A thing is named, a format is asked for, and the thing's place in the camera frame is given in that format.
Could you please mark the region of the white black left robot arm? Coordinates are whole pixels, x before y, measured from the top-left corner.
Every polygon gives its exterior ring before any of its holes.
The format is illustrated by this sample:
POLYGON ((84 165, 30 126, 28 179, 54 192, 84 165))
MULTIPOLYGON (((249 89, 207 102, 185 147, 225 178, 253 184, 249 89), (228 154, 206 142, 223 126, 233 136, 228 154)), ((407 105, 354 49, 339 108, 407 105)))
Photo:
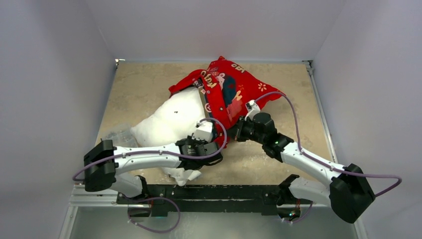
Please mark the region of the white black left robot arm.
POLYGON ((162 146, 122 147, 103 140, 84 156, 85 191, 115 190, 141 204, 148 199, 146 179, 131 171, 150 168, 199 170, 222 161, 222 149, 216 142, 187 137, 162 146))

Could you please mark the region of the white pillow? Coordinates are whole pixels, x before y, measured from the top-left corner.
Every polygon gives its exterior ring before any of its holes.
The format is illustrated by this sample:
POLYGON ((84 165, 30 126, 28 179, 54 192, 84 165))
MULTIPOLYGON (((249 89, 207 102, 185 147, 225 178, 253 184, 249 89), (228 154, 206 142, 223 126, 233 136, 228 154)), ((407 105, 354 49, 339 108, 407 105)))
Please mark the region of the white pillow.
POLYGON ((200 92, 189 87, 171 96, 130 132, 141 147, 162 146, 192 135, 197 122, 204 118, 200 92))

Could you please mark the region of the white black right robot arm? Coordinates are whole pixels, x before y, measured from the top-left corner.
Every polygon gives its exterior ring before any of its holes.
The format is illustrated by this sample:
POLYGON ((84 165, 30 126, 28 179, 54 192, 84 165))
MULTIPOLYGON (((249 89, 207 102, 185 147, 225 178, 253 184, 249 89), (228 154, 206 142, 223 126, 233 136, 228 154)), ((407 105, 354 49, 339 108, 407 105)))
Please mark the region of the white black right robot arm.
POLYGON ((238 142, 247 140, 261 144, 270 158, 307 173, 314 181, 292 174, 279 184, 278 206, 294 200, 309 200, 330 207, 343 221, 353 224, 375 201, 375 194, 361 168, 355 164, 333 163, 308 150, 277 131, 268 113, 253 119, 241 117, 227 134, 238 142))

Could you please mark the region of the red printed pillowcase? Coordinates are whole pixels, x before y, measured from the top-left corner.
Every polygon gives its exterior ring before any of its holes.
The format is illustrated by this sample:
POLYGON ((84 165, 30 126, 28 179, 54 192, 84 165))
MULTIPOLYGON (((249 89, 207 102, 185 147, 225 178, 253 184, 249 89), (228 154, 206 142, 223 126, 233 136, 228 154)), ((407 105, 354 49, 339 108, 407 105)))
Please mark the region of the red printed pillowcase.
POLYGON ((219 120, 225 129, 235 125, 241 116, 247 114, 246 103, 257 100, 259 108, 274 101, 279 94, 277 88, 264 83, 239 64, 220 56, 206 69, 197 69, 169 88, 174 95, 188 87, 203 87, 205 110, 209 116, 219 120))

